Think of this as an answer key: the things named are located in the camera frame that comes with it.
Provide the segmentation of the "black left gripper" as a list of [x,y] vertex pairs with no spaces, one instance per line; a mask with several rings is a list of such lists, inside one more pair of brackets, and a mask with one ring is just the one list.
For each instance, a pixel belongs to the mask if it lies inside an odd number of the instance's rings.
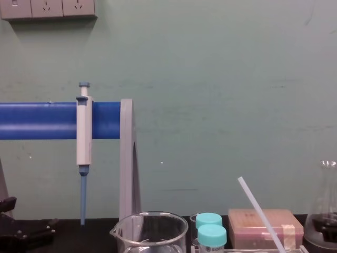
[[1,249],[15,249],[17,239],[26,246],[46,245],[53,242],[56,233],[54,228],[59,222],[58,219],[32,221],[33,231],[23,233],[18,230],[13,236],[14,219],[6,213],[15,208],[16,200],[15,197],[1,200]]

